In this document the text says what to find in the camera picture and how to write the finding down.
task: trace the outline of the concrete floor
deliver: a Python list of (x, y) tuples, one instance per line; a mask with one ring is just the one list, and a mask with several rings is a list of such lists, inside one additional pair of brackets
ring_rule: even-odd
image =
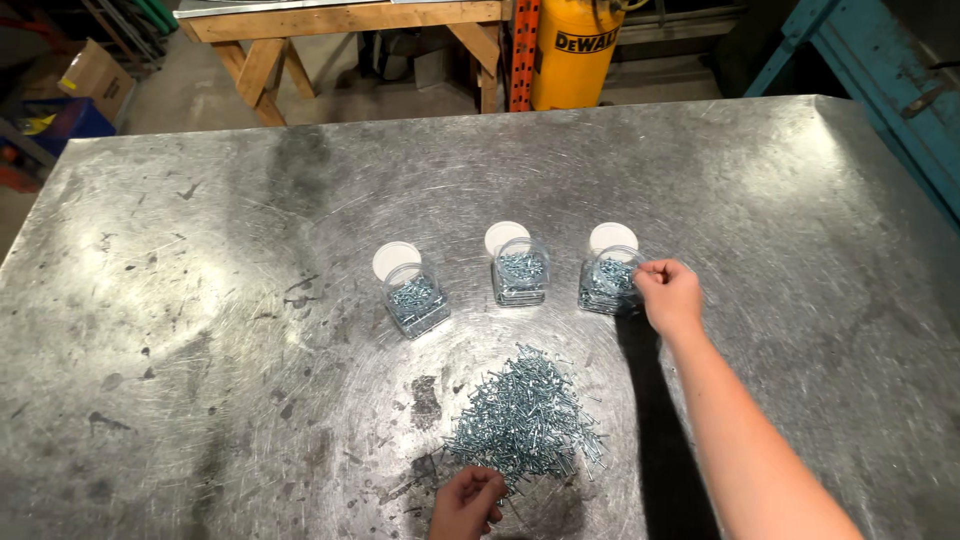
[[(325, 124), (427, 116), (475, 114), (473, 97), (458, 85), (423, 90), (409, 83), (361, 79), (356, 36), (296, 37), (294, 43), (318, 96), (305, 100), (284, 76), (277, 105), (287, 123)], [(611, 65), (600, 101), (616, 105), (719, 99), (720, 91), (696, 56), (629, 61)], [(233, 80), (207, 44), (182, 32), (170, 37), (163, 69), (134, 90), (121, 135), (259, 127), (256, 114), (234, 89)], [(0, 258), (4, 258), (35, 195), (0, 187)]]

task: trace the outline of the pile of screws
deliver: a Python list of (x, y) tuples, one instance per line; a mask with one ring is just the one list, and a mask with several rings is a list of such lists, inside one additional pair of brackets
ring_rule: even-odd
[(432, 295), (433, 283), (424, 276), (418, 276), (415, 280), (408, 281), (401, 288), (391, 292), (390, 299), (401, 309), (416, 309), (424, 307)]
[[(492, 377), (470, 392), (472, 407), (453, 418), (459, 420), (455, 436), (444, 437), (444, 447), (465, 463), (499, 471), (510, 495), (523, 495), (516, 485), (530, 481), (526, 475), (576, 475), (579, 452), (593, 481), (598, 465), (607, 468), (600, 461), (600, 438), (607, 435), (593, 432), (600, 422), (570, 391), (574, 376), (561, 373), (543, 351), (516, 345), (516, 359), (507, 360), (499, 373), (488, 372)], [(557, 360), (573, 363), (560, 355)]]
[(501, 255), (500, 268), (508, 276), (531, 281), (543, 274), (543, 259), (530, 252)]
[[(624, 293), (634, 288), (634, 270), (635, 267), (627, 266), (615, 258), (608, 258), (600, 263), (599, 274), (603, 275), (609, 283), (613, 285), (618, 292)], [(595, 291), (609, 289), (608, 286), (602, 286), (599, 282), (600, 276), (593, 274), (593, 288)]]

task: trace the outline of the jar of screws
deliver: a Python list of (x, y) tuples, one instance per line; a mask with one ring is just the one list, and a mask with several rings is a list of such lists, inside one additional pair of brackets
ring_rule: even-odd
[(634, 233), (619, 223), (605, 223), (593, 230), (590, 247), (599, 253), (581, 267), (580, 308), (613, 315), (636, 306), (633, 274), (640, 254)]
[(487, 251), (493, 256), (493, 297), (500, 307), (542, 304), (549, 283), (550, 255), (526, 228), (501, 221), (487, 231)]
[(436, 276), (420, 260), (417, 248), (405, 242), (391, 242), (373, 257), (373, 270), (383, 276), (383, 300), (400, 331), (417, 339), (450, 316), (446, 294)]

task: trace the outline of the metal sheet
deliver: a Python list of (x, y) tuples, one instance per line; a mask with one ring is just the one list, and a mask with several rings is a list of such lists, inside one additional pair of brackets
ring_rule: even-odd
[(185, 19), (227, 13), (272, 12), (277, 10), (296, 10), (316, 8), (318, 6), (336, 6), (340, 4), (360, 4), (371, 0), (275, 0), (273, 2), (229, 2), (222, 0), (180, 0), (174, 10), (174, 17)]
[[(543, 305), (495, 306), (499, 220), (550, 246)], [(536, 479), (497, 537), (706, 524), (672, 358), (576, 307), (605, 221), (700, 274), (718, 348), (869, 538), (955, 537), (957, 237), (858, 105), (811, 96), (71, 141), (0, 268), (4, 531), (422, 538), (457, 469), (432, 453), (516, 341), (604, 400), (610, 469)], [(417, 341), (379, 300), (389, 240), (449, 293)]]

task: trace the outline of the white plastic lid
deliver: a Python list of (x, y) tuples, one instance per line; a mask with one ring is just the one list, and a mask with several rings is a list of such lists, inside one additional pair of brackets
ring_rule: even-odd
[(625, 225), (619, 223), (601, 223), (593, 228), (590, 233), (590, 250), (598, 254), (611, 246), (627, 246), (628, 248), (640, 249), (640, 243), (636, 241), (636, 234)]
[(491, 257), (496, 257), (497, 248), (513, 240), (514, 238), (529, 238), (530, 233), (527, 228), (513, 221), (501, 221), (490, 225), (487, 229), (487, 235), (483, 238), (483, 243), (487, 247), (487, 253)]
[(420, 251), (413, 244), (390, 242), (383, 244), (373, 255), (373, 273), (384, 281), (400, 264), (420, 262)]

